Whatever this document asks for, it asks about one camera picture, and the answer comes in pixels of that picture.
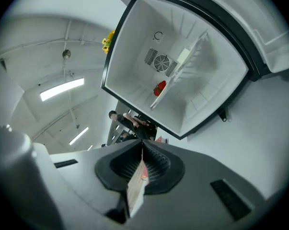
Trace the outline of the black mini fridge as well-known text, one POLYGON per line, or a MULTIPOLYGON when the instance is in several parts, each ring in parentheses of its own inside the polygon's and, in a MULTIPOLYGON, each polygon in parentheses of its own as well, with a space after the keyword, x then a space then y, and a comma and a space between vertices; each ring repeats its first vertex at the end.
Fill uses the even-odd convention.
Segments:
POLYGON ((106 56, 102 89, 177 139, 215 116, 226 121, 228 105, 252 81, 232 43, 207 20, 173 2, 122 1, 126 9, 106 56), (155 86, 169 80, 182 49, 190 50, 205 30, 201 54, 151 110, 155 86))

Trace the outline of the long ceiling light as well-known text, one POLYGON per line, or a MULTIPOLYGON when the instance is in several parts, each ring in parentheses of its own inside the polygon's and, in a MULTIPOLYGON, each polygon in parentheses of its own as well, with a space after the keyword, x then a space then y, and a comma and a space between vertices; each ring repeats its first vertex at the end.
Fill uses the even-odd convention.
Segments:
POLYGON ((48 99, 50 99, 50 98, 52 98, 58 94, 65 92, 65 91, 69 91, 73 88, 82 86, 83 84, 84 84, 84 78, 81 78, 81 79, 69 81, 69 82, 66 82, 64 84, 55 86, 49 90, 46 90, 46 91, 40 93, 41 101, 48 100, 48 99))
POLYGON ((85 134, 89 130, 89 127, 87 126, 83 131, 81 131, 75 138, 73 138, 69 145, 72 146, 83 134, 85 134))

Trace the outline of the white plate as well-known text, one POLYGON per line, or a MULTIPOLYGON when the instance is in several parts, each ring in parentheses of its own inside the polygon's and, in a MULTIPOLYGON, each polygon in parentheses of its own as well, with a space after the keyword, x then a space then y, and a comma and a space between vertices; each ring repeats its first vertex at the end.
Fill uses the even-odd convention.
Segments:
POLYGON ((154 108, 157 107, 157 105, 160 103, 160 101, 165 97, 166 93, 169 90, 170 85, 168 84, 168 82, 166 82, 166 87, 163 89, 163 91, 161 92, 161 94, 154 100, 154 102, 150 105, 150 109, 153 110, 154 108))

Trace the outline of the yellow sunflower bouquet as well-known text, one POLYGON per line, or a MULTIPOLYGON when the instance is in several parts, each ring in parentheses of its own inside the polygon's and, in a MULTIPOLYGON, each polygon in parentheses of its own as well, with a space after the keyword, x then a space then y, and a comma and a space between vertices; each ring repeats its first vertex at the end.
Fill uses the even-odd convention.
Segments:
POLYGON ((108 52, 109 52, 109 48, 110 48, 111 42, 113 40, 114 34, 115 34, 115 30, 112 30, 109 33, 108 37, 104 38, 102 41, 102 44, 103 44, 102 50, 104 51, 105 54, 108 54, 108 52))

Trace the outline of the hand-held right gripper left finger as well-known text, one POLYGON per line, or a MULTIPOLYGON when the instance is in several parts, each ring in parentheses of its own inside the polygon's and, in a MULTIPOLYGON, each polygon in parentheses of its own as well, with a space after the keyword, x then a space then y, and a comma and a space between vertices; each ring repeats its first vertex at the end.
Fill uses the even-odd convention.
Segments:
POLYGON ((133 225, 128 183, 142 155, 142 142, 53 154, 52 196, 62 227, 56 230, 143 230, 133 225))

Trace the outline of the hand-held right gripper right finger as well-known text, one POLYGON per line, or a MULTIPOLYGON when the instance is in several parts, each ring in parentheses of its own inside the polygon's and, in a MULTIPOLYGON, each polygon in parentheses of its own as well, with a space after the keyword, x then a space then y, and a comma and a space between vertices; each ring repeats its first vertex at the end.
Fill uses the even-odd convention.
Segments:
POLYGON ((278 202, 202 153, 144 141, 143 159, 149 184, 134 230, 251 230, 278 202))

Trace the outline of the clear fridge shelf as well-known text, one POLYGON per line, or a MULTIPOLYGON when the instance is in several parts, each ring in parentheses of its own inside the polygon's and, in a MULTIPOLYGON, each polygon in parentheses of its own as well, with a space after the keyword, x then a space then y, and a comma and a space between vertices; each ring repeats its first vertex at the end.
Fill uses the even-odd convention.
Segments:
POLYGON ((173 85, 178 82, 178 79, 180 78, 181 74, 183 73, 184 69, 188 66, 188 64, 191 62, 192 58, 198 57, 201 54, 202 51, 202 44, 205 41, 205 39, 208 36, 208 31, 205 30, 193 43, 190 54, 187 58, 187 60, 184 62, 184 64, 178 64, 178 67, 174 70, 172 76, 167 81, 170 85, 169 90, 173 87, 173 85))

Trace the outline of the pale butter block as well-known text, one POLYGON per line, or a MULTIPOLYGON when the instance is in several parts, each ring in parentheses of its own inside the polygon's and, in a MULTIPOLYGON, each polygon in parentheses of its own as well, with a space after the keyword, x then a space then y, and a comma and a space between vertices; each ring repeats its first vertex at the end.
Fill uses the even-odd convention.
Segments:
POLYGON ((180 52, 177 61, 180 64, 184 64, 184 62, 187 60, 188 56, 190 54, 190 51, 187 48, 183 48, 182 51, 180 52))

